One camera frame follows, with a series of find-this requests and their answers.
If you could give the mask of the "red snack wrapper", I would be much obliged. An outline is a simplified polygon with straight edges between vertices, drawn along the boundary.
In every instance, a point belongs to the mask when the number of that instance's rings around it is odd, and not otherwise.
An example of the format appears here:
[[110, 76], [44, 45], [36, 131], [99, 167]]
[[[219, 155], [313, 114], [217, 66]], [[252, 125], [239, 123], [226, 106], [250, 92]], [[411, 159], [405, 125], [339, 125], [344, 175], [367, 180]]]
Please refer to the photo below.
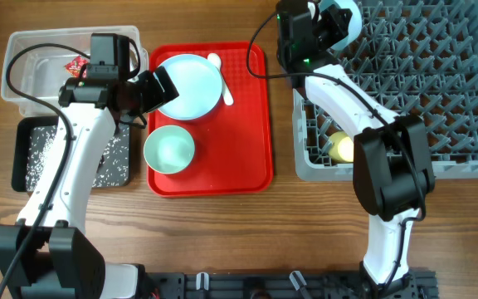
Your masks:
[[84, 69], [82, 73], [82, 77], [86, 78], [86, 67], [85, 65], [89, 63], [89, 60], [84, 58], [83, 56], [77, 56], [72, 61], [64, 65], [64, 68], [68, 73], [70, 73], [73, 77], [78, 77], [80, 75], [81, 69]]

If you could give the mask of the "white rice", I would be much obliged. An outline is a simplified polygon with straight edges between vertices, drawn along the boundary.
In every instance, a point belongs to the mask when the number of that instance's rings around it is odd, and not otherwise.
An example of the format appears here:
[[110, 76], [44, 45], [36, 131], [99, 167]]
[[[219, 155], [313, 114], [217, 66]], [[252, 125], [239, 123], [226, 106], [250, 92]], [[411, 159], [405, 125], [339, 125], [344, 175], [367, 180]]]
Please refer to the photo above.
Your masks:
[[[32, 192], [41, 177], [47, 154], [56, 135], [56, 126], [39, 126], [31, 130], [25, 179], [25, 191]], [[94, 188], [119, 187], [129, 180], [130, 130], [120, 125], [106, 145], [92, 184]]]

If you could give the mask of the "mint green bowl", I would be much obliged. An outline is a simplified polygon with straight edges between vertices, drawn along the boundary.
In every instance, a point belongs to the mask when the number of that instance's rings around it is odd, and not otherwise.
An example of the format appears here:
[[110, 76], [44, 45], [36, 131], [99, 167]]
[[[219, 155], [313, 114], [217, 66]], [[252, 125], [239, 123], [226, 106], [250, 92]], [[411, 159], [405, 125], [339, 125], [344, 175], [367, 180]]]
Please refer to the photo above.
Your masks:
[[182, 172], [191, 164], [194, 155], [194, 139], [181, 126], [161, 126], [153, 130], [144, 142], [144, 160], [160, 174]]

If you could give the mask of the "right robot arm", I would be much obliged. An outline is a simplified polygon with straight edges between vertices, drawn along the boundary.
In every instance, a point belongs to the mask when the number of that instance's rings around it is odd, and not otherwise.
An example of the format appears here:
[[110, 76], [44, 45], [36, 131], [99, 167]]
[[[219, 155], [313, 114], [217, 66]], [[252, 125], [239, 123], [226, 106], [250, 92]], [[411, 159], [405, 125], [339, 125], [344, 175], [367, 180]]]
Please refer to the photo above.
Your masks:
[[435, 187], [426, 127], [377, 102], [329, 53], [360, 33], [354, 2], [279, 1], [276, 17], [277, 59], [294, 92], [327, 112], [352, 143], [354, 192], [369, 215], [364, 290], [377, 298], [399, 292], [409, 285], [412, 225], [426, 217]]

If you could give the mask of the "yellow plastic cup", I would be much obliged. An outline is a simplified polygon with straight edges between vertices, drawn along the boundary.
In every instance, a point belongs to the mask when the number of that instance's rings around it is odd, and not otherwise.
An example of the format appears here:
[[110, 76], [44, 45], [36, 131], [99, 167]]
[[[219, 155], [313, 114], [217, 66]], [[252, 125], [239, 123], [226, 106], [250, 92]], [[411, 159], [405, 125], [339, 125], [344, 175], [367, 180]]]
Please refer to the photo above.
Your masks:
[[328, 155], [337, 163], [353, 163], [354, 161], [354, 142], [343, 131], [333, 133], [329, 137], [331, 147]]

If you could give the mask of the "white plastic spoon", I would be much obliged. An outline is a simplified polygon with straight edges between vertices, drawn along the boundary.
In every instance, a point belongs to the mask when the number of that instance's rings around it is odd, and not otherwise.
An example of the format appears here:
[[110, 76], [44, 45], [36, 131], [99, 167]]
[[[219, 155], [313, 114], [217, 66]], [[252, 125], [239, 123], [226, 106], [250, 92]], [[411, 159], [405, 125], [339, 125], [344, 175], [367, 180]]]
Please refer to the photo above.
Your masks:
[[222, 60], [220, 56], [217, 53], [210, 53], [207, 55], [207, 60], [212, 63], [217, 70], [219, 71], [219, 74], [221, 75], [222, 79], [222, 98], [223, 101], [226, 105], [233, 105], [234, 104], [234, 99], [232, 96], [232, 93], [229, 90], [229, 87], [224, 79], [224, 76], [221, 72], [222, 69]]

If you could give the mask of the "large light blue plate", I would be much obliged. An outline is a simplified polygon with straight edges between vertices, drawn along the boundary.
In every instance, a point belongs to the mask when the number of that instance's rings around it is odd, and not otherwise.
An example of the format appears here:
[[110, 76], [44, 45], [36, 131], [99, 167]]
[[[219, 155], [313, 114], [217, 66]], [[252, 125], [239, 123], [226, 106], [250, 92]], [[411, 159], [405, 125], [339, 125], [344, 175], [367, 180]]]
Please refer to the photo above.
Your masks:
[[178, 97], [159, 108], [174, 120], [196, 120], [209, 113], [222, 96], [222, 76], [207, 58], [180, 54], [162, 66], [178, 91]]

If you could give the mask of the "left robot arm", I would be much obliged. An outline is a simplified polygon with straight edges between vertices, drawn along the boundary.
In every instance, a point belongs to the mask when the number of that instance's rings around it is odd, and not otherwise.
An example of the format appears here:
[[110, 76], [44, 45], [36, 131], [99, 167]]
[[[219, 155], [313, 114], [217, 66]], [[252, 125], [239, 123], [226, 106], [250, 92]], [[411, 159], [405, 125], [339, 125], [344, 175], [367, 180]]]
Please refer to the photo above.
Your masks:
[[14, 298], [155, 298], [140, 264], [107, 263], [85, 236], [95, 174], [119, 125], [143, 129], [145, 115], [178, 96], [163, 67], [141, 70], [133, 39], [90, 38], [86, 64], [52, 107], [56, 137], [41, 178], [12, 225], [0, 225], [0, 292]]

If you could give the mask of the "light blue bowl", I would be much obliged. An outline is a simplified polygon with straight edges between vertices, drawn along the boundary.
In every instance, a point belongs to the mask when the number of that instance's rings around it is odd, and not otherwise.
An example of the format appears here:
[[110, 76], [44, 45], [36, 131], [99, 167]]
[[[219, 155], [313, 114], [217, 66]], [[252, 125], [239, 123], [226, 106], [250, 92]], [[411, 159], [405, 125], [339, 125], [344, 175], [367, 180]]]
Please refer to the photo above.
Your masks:
[[351, 12], [351, 18], [349, 19], [348, 36], [341, 41], [335, 43], [331, 49], [335, 51], [342, 51], [346, 46], [355, 41], [363, 28], [363, 17], [357, 3], [354, 0], [321, 0], [319, 3], [319, 9], [324, 11], [331, 5], [335, 5], [337, 8], [348, 9]]

